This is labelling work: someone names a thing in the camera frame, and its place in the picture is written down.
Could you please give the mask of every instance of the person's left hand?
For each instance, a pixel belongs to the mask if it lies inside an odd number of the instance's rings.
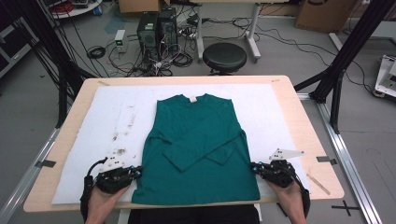
[[[117,200],[128,188],[120,189],[115,194],[107,194],[103,193],[99,188],[94,187],[88,203],[88,217],[85,223],[103,224],[116,205]]]

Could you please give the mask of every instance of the human hand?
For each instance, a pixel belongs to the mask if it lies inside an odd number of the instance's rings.
[[[86,224],[103,224],[113,210],[120,196],[129,187],[120,189],[115,194],[103,193],[99,188],[94,187],[88,204],[88,218]]]
[[[291,223],[306,224],[300,186],[295,181],[292,181],[286,188],[281,188],[269,181],[266,182],[275,192],[280,206],[288,215]]]

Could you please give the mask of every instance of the stool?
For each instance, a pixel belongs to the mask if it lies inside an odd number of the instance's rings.
[[[217,43],[204,50],[203,59],[212,70],[210,75],[230,76],[247,62],[247,54],[241,47],[230,43]]]

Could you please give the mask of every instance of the shirt tag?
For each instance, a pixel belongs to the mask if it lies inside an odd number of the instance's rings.
[[[197,102],[197,98],[195,96],[190,97],[190,102],[191,103]]]

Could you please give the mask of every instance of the floor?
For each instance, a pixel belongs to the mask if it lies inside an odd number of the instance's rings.
[[[122,25],[128,35],[134,35],[138,19],[127,18],[125,21],[116,20],[114,8],[104,7],[104,14],[95,17],[90,13],[61,21],[69,41],[73,44],[83,60],[92,67],[81,46],[72,21],[76,25],[79,35],[87,48],[106,43],[114,38],[110,28]],[[314,44],[336,53],[336,48],[326,34],[295,29],[293,18],[264,17],[258,25],[263,30],[277,29],[285,39],[294,39],[298,43]],[[241,30],[229,24],[204,25],[204,35],[238,36]],[[298,84],[313,75],[323,71],[327,65],[317,54],[306,53],[295,45],[279,42],[275,30],[260,31],[257,42],[262,58],[254,63],[249,57],[247,64],[237,75],[287,75],[293,84]],[[345,41],[347,35],[340,34]],[[206,45],[220,40],[205,38]],[[242,37],[228,40],[240,45],[249,52]],[[333,55],[316,47],[301,46],[304,50],[317,52],[325,63],[331,63]],[[173,76],[205,76],[210,69],[197,62],[197,55],[193,49],[187,51],[194,58],[192,65],[186,68],[172,67]],[[134,62],[138,54],[136,41],[129,43],[128,52],[121,55],[118,64]],[[372,39],[364,46],[355,59],[364,71],[365,84],[374,86],[380,57],[384,54],[396,55],[396,46],[389,40]],[[110,74],[115,69],[106,63],[106,58],[99,62]],[[94,62],[98,70],[103,69]],[[87,69],[88,65],[79,62]],[[354,82],[362,83],[362,71],[356,64],[347,70],[348,77]],[[396,104],[391,100],[375,98],[361,85],[352,83],[344,77],[342,99],[339,112],[339,128],[347,149],[355,162],[361,179],[367,188],[382,223],[394,223],[396,219]],[[301,92],[311,92],[315,88],[310,86]],[[44,146],[53,131],[58,118],[57,90],[46,74],[44,68],[35,55],[28,53],[17,66],[12,68],[0,79],[0,172],[3,180],[0,185],[0,205],[3,206],[13,190],[34,160],[37,152]],[[336,158],[332,143],[321,121],[316,104],[303,101],[304,108],[313,123],[319,139],[330,158]],[[339,164],[333,166],[345,190],[345,197],[340,200],[314,201],[308,216],[308,223],[364,223],[364,217],[359,210],[350,186]],[[117,223],[119,211],[114,211],[107,223]],[[289,223],[277,207],[272,204],[262,204],[263,223]],[[25,213],[20,207],[8,223],[81,223],[79,212],[57,212],[46,214]]]

